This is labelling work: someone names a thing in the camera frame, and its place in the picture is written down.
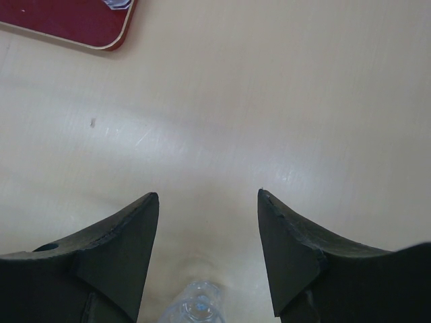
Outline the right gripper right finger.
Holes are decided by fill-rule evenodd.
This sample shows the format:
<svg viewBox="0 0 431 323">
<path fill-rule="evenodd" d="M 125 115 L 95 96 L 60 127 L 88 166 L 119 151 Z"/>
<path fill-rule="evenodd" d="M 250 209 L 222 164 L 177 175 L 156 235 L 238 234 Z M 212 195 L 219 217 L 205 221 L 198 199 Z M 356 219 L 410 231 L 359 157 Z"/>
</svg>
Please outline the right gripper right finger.
<svg viewBox="0 0 431 323">
<path fill-rule="evenodd" d="M 429 322 L 430 244 L 381 250 L 257 195 L 273 312 L 282 322 Z"/>
</svg>

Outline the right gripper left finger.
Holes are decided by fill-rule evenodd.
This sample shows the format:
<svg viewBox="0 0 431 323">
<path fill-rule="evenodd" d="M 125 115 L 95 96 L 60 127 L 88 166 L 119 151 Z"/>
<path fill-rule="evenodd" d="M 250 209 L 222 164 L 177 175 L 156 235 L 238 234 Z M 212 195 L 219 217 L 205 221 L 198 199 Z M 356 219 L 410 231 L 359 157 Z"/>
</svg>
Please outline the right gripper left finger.
<svg viewBox="0 0 431 323">
<path fill-rule="evenodd" d="M 32 252 L 1 255 L 1 321 L 136 322 L 158 216 L 151 192 Z"/>
</svg>

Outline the clear glass cluster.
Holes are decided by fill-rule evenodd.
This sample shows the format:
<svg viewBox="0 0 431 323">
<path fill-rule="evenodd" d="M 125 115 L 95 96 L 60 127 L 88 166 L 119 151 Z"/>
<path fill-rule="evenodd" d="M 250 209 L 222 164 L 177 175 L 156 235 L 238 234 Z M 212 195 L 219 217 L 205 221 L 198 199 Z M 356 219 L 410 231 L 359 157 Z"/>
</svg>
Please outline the clear glass cluster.
<svg viewBox="0 0 431 323">
<path fill-rule="evenodd" d="M 222 290 L 209 281 L 195 281 L 164 310 L 158 322 L 224 323 Z"/>
</svg>

